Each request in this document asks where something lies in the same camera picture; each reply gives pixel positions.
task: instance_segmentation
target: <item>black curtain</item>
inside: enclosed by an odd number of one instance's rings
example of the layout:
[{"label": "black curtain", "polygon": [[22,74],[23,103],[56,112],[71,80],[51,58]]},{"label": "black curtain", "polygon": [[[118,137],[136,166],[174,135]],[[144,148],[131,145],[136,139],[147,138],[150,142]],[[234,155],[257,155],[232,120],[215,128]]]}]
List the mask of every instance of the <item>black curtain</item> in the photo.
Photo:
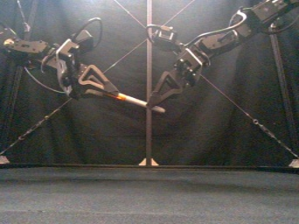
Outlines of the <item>black curtain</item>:
[{"label": "black curtain", "polygon": [[[3,2],[0,19],[22,37],[23,21],[16,1]],[[20,2],[28,18],[32,1]],[[154,1],[154,23],[163,25],[171,19],[167,25],[178,31],[179,40],[187,43],[199,34],[227,27],[239,7],[251,7],[257,3],[239,0]],[[91,18],[102,18],[103,40],[95,51],[82,55],[82,63],[96,65],[119,91],[144,101],[146,4],[146,0],[40,1],[31,37],[31,40],[62,44]],[[290,22],[297,14],[298,10],[285,20]],[[88,30],[96,39],[98,25],[92,24]],[[298,24],[278,37],[298,121]],[[154,85],[163,71],[172,69],[175,60],[171,52],[154,48]],[[55,71],[42,73],[36,67],[31,72],[44,84],[59,89]],[[202,74],[291,146],[269,35],[258,34],[215,58]],[[3,54],[0,77],[4,129],[15,64]],[[291,154],[212,85],[200,78],[195,87],[160,105],[166,114],[154,113],[154,159],[158,164],[289,165]],[[10,133],[2,140],[3,149],[67,100],[66,95],[40,87],[23,72]],[[146,157],[146,109],[107,98],[71,100],[6,155],[18,163],[138,165]]]}]

